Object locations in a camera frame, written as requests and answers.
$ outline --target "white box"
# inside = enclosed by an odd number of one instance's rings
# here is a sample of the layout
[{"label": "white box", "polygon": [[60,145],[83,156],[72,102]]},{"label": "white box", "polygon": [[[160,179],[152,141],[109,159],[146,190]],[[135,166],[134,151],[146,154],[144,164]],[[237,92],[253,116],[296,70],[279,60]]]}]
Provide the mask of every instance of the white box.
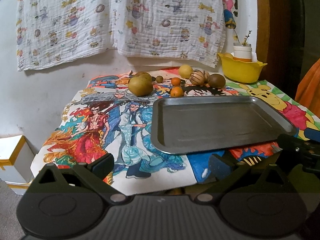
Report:
[{"label": "white box", "polygon": [[18,182],[6,181],[8,187],[11,188],[18,195],[23,195],[27,191],[27,189],[29,188],[31,182],[29,182],[29,183],[18,183]]},{"label": "white box", "polygon": [[29,183],[34,155],[23,135],[0,138],[0,179]]}]

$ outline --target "circular black cover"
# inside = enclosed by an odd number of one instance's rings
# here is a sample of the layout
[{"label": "circular black cover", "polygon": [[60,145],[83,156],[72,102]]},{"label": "circular black cover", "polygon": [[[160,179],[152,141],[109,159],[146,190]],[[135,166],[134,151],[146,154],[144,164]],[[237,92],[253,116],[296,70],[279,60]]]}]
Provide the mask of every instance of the circular black cover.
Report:
[{"label": "circular black cover", "polygon": [[284,236],[306,219],[306,207],[297,193],[240,191],[227,193],[220,202],[222,216],[239,231],[258,237]]},{"label": "circular black cover", "polygon": [[69,238],[92,226],[102,215],[98,194],[84,188],[83,193],[28,193],[17,207],[21,226],[40,238]]}]

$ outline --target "ribbed black surface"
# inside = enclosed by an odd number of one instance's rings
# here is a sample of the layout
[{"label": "ribbed black surface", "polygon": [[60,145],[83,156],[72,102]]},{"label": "ribbed black surface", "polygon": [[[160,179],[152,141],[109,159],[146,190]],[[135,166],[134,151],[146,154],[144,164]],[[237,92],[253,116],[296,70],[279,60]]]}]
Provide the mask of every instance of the ribbed black surface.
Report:
[{"label": "ribbed black surface", "polygon": [[[136,196],[113,206],[90,232],[70,240],[243,240],[226,226],[210,206],[197,205],[188,196]],[[288,236],[283,240],[299,240]]]}]

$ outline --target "orange cloth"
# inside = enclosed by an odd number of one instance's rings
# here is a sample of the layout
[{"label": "orange cloth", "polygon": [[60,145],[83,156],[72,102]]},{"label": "orange cloth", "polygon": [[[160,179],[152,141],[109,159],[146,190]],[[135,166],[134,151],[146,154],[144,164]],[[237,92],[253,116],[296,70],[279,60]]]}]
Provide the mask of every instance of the orange cloth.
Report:
[{"label": "orange cloth", "polygon": [[320,59],[301,80],[295,101],[320,118]]}]

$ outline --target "white patterned cloth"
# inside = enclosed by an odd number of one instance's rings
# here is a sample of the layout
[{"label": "white patterned cloth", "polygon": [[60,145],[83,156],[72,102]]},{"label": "white patterned cloth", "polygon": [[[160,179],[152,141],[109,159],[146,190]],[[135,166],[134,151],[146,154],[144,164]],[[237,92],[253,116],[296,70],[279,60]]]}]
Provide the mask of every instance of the white patterned cloth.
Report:
[{"label": "white patterned cloth", "polygon": [[215,67],[225,41],[222,0],[19,0],[18,70],[115,48]]}]

